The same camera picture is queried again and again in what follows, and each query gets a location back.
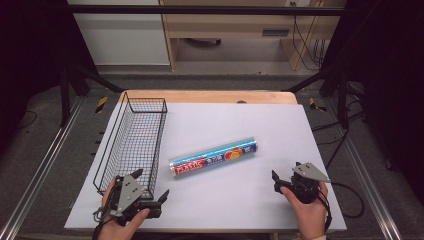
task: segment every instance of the white table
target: white table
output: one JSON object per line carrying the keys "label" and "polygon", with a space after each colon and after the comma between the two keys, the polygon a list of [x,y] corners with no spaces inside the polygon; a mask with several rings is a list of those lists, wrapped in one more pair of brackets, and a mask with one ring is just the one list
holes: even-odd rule
{"label": "white table", "polygon": [[[191,97],[197,96],[197,93],[191,93]],[[234,94],[246,100],[243,92]],[[168,114],[162,137],[155,198],[167,189],[170,193],[168,200],[162,205],[161,217],[146,220],[140,230],[224,233],[281,232],[297,229],[291,206],[284,196],[274,192],[271,170],[275,170],[281,179],[289,181],[296,162],[311,162],[324,174],[327,173],[303,107],[290,103],[167,101]],[[116,109],[103,139],[107,139],[111,134],[110,125],[117,117]],[[179,177],[173,177],[169,170],[169,159],[250,136],[255,137],[259,146],[253,155]],[[93,178],[105,142],[103,140],[100,144],[66,222],[67,229],[92,230],[97,225],[92,213],[99,207],[101,196],[96,192]],[[345,230],[346,225],[334,191],[330,184],[327,186],[333,216],[329,230]]]}

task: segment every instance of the black cable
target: black cable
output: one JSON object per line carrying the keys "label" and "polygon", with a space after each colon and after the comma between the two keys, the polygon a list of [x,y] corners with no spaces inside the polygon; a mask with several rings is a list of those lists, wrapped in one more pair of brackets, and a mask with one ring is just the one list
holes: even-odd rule
{"label": "black cable", "polygon": [[342,212],[342,215],[344,217],[347,217],[347,218],[360,218],[365,212],[365,203],[364,203],[364,200],[361,198],[361,195],[359,195],[359,193],[357,191],[355,191],[353,188],[351,188],[351,187],[349,187],[345,184],[336,183],[336,182],[331,182],[331,184],[335,185],[335,186],[339,186],[339,187],[344,187],[344,188],[348,189],[349,191],[353,192],[353,194],[355,194],[358,197],[359,201],[361,202],[361,210],[359,211],[359,213],[356,214],[356,215],[348,215],[348,214],[345,214],[345,213]]}
{"label": "black cable", "polygon": [[347,133],[349,132],[349,128],[346,129],[346,132],[344,133],[342,140],[340,141],[339,145],[337,146],[336,150],[334,150],[333,155],[331,156],[330,160],[328,161],[327,165],[325,165],[325,169],[328,169],[330,167],[330,164],[333,162],[334,157],[336,156],[337,152],[339,151],[340,147],[342,146],[344,140],[346,139]]}
{"label": "black cable", "polygon": [[299,36],[300,36],[300,38],[302,39],[303,44],[305,45],[305,48],[306,48],[306,51],[307,51],[307,52],[308,52],[308,54],[309,54],[309,57],[310,57],[310,58],[312,59],[312,61],[313,61],[313,58],[312,58],[312,56],[311,56],[311,53],[309,52],[308,46],[307,46],[307,44],[306,44],[305,40],[303,40],[302,34],[300,33],[300,30],[299,30],[299,28],[298,28],[298,26],[297,26],[296,15],[294,15],[294,16],[293,16],[293,18],[294,18],[294,24],[293,24],[293,37],[292,37],[292,41],[293,41],[294,49],[296,50],[297,54],[299,54],[300,60],[302,61],[303,66],[305,66],[305,68],[306,68],[306,69],[308,69],[308,70],[313,70],[313,71],[320,70],[319,68],[317,68],[317,69],[313,69],[313,68],[309,68],[308,66],[306,66],[306,63],[305,63],[305,61],[303,60],[302,55],[300,54],[299,50],[297,49],[297,47],[296,47],[296,43],[295,43],[295,41],[294,41],[294,35],[295,35],[295,33],[296,33],[296,30],[297,30],[297,32],[299,33]]}
{"label": "black cable", "polygon": [[27,123],[27,124],[25,124],[25,125],[23,125],[23,126],[18,126],[16,129],[22,129],[22,128],[26,128],[26,127],[28,127],[29,125],[31,125],[31,124],[33,124],[34,122],[35,122],[35,120],[38,118],[38,115],[37,115],[37,113],[36,112],[34,112],[34,111],[26,111],[27,113],[32,113],[32,114],[34,114],[34,118],[29,122],[29,123]]}

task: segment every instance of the gray floor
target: gray floor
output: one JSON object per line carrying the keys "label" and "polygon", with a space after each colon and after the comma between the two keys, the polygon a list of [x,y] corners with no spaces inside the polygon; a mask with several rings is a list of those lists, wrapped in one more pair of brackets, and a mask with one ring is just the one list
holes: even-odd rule
{"label": "gray floor", "polygon": [[[288,71],[289,65],[284,55],[275,54],[282,49],[278,41],[223,40],[221,46],[208,43],[182,42],[177,69],[175,72],[154,70],[147,75],[134,72],[109,71],[105,78],[124,88],[132,89],[238,89],[238,90],[280,90],[305,79],[314,71],[300,69]],[[98,141],[106,129],[118,94],[112,93],[98,84],[89,82],[92,90],[84,101],[72,129],[63,143],[54,164],[49,169],[43,187],[37,194],[31,209],[19,229],[19,237],[24,234],[89,236],[89,233],[69,231],[63,228],[74,201],[91,166]],[[317,93],[320,82],[296,94],[304,105],[311,127],[331,123],[332,114],[310,109],[309,99],[313,97],[317,106],[329,106],[333,98],[321,99]],[[32,176],[48,151],[59,130],[60,94],[55,87],[33,97],[28,110],[37,114],[35,121],[27,127],[16,130],[11,144],[0,160],[0,224],[5,225],[17,206]],[[108,96],[109,100],[102,113],[94,113],[99,99]],[[361,111],[359,104],[353,104],[350,114]],[[35,118],[28,112],[22,119],[25,126]],[[334,153],[341,137],[337,126],[314,132],[315,139],[324,162]],[[380,151],[373,133],[362,119],[352,120],[348,137],[370,173],[373,183],[380,193],[390,216],[393,218],[403,239],[424,239],[424,209],[410,190],[399,172],[388,171],[385,156]],[[346,145],[339,150],[328,169],[329,177],[355,189],[365,201],[364,214],[359,218],[345,218],[348,230],[333,233],[331,239],[386,239],[376,218],[372,204],[367,201],[360,178],[352,167],[351,156]],[[348,190],[334,187],[342,211],[355,215],[360,211],[359,200]],[[233,239],[250,239],[247,235],[237,235]],[[292,234],[280,239],[292,239]]]}

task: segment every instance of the hand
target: hand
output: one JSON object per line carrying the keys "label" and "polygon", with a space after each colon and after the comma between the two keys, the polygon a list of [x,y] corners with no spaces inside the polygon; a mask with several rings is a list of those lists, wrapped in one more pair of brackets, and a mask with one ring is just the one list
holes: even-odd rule
{"label": "hand", "polygon": [[[106,205],[107,198],[115,185],[115,180],[113,179],[102,198],[102,207]],[[150,209],[143,209],[134,218],[128,223],[125,227],[118,224],[118,222],[112,216],[107,216],[103,222],[103,228],[99,235],[99,240],[130,240],[137,231],[138,227],[144,222],[147,215],[149,214]]]}
{"label": "hand", "polygon": [[[319,188],[322,194],[324,194],[322,196],[320,193],[321,198],[325,201],[328,194],[327,186],[324,182],[320,182]],[[314,239],[325,235],[324,228],[327,210],[324,205],[318,199],[312,203],[304,204],[297,199],[296,195],[290,189],[281,187],[280,190],[294,209],[302,239]]]}

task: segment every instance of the black wire basket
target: black wire basket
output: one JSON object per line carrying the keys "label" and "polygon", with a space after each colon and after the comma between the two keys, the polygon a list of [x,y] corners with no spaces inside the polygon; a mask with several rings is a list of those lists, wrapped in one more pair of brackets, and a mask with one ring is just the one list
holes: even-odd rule
{"label": "black wire basket", "polygon": [[143,169],[137,182],[141,199],[153,200],[159,164],[160,142],[168,109],[163,98],[124,98],[94,177],[101,195],[116,176]]}

